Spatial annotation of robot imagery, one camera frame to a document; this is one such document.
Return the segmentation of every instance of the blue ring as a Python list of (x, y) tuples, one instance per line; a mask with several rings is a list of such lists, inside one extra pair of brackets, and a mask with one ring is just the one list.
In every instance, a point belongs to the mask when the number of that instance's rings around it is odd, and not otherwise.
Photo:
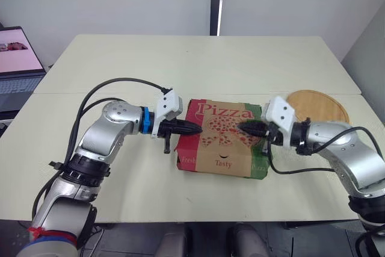
[(143, 129), (142, 129), (143, 134), (147, 134), (149, 132), (150, 125), (151, 125), (151, 121), (150, 121), (149, 108), (144, 107), (144, 120), (143, 120)]

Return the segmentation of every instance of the white table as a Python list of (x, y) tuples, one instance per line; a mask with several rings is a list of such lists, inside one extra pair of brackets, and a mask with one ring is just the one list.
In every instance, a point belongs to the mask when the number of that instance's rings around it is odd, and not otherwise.
[[(95, 48), (95, 43), (107, 43), (111, 49), (117, 48), (113, 53), (110, 49)], [(270, 55), (266, 52), (270, 47), (268, 43), (271, 46), (281, 43), (281, 49), (274, 50), (274, 53), (270, 50)], [(168, 49), (164, 49), (161, 55), (162, 50), (158, 46)], [(177, 46), (174, 53), (171, 53), (172, 46)], [(199, 59), (198, 68), (181, 62), (182, 51), (178, 52), (181, 46), (189, 51), (196, 49), (194, 56), (186, 62)], [(300, 53), (301, 46), (307, 48), (305, 56)], [(294, 47), (298, 47), (298, 50), (289, 49)], [(261, 61), (255, 51), (260, 51), (265, 61)], [(301, 83), (298, 83), (300, 80), (293, 84), (289, 82), (290, 77), (296, 79), (297, 74), (292, 72), (290, 75), (291, 71), (286, 66), (278, 65), (281, 68), (278, 70), (275, 63), (267, 62), (269, 59), (284, 59), (282, 55), (289, 55), (290, 51), (292, 58), (288, 66), (297, 64), (296, 70), (302, 68)], [(312, 51), (313, 63), (317, 66), (321, 65), (317, 56), (323, 55), (327, 63), (323, 69), (306, 67), (312, 66), (309, 51)], [(155, 57), (149, 63), (152, 52)], [(222, 56), (215, 60), (215, 55), (220, 55), (220, 52), (228, 57), (231, 54), (238, 55), (248, 61), (242, 62), (243, 69), (235, 64), (231, 69), (228, 58)], [(126, 65), (134, 58), (139, 61), (141, 54), (143, 61), (140, 64), (133, 67)], [(166, 67), (174, 67), (174, 72), (164, 73), (157, 66), (157, 59)], [(219, 66), (221, 61), (227, 63), (226, 70), (221, 72), (221, 76), (215, 76), (213, 82), (209, 82), (208, 75), (200, 75), (196, 82), (190, 78), (197, 75), (198, 71), (203, 71), (204, 64), (208, 70), (212, 70), (211, 67)], [(116, 62), (120, 63), (119, 71), (123, 73), (119, 74), (116, 70)], [(330, 78), (339, 81), (327, 82), (328, 70), (325, 67), (329, 67)], [(260, 77), (269, 87), (260, 86), (255, 76), (244, 73), (248, 71), (266, 73), (260, 74)], [(240, 74), (248, 80), (254, 78), (254, 81), (236, 84), (239, 80), (232, 76)], [(262, 104), (274, 95), (286, 96), (297, 89), (333, 91), (331, 96), (345, 107), (352, 124), (367, 127), (382, 150), (385, 150), (384, 126), (319, 38), (80, 36), (64, 52), (0, 139), (0, 218), (30, 219), (36, 193), (54, 173), (48, 162), (62, 161), (64, 158), (69, 132), (85, 92), (103, 80), (118, 76), (142, 77), (164, 86), (173, 86), (183, 97), (185, 109), (191, 98)], [(220, 79), (227, 80), (227, 84), (222, 84)], [(224, 92), (220, 92), (218, 87), (223, 88)], [(253, 92), (255, 87), (258, 88), (257, 93)], [(92, 100), (107, 96), (126, 99), (134, 105), (153, 107), (159, 93), (139, 84), (119, 84), (94, 95)], [(84, 116), (80, 135), (100, 116), (101, 108), (102, 105), (99, 105)], [(177, 137), (173, 137), (172, 147), (176, 142)], [(175, 153), (162, 153), (163, 145), (163, 140), (152, 140), (148, 135), (126, 137), (111, 166), (111, 176), (103, 181), (100, 194), (94, 202), (98, 208), (97, 221), (312, 221), (357, 218), (348, 207), (346, 191), (333, 173), (309, 172), (282, 176), (270, 171), (264, 180), (259, 181), (183, 172), (176, 168)], [(276, 166), (282, 170), (328, 166), (317, 155), (299, 157), (293, 151), (278, 147), (274, 148), (273, 154)]]

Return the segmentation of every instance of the white wall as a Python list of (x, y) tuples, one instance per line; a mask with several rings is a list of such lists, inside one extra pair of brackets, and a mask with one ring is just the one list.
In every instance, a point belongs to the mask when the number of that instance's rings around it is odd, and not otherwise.
[(210, 0), (0, 0), (0, 22), (22, 26), (45, 66), (80, 33), (208, 35), (209, 19)]
[(342, 65), (385, 122), (385, 2), (343, 59)]
[(384, 0), (223, 0), (224, 36), (321, 36), (339, 60)]

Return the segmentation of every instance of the pizza box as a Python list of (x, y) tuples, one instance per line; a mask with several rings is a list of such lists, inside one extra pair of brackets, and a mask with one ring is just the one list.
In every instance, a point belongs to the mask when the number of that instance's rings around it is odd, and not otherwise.
[(269, 162), (265, 140), (242, 132), (238, 123), (260, 120), (260, 105), (191, 99), (186, 120), (202, 127), (197, 135), (181, 135), (177, 167), (192, 172), (263, 179)]

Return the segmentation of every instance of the wooden cutting board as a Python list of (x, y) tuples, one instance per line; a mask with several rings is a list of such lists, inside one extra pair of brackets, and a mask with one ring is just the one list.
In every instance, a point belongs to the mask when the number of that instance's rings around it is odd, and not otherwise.
[(350, 122), (347, 111), (338, 101), (318, 91), (299, 90), (290, 94), (286, 101), (295, 109), (295, 115), (300, 121), (310, 117), (313, 122)]

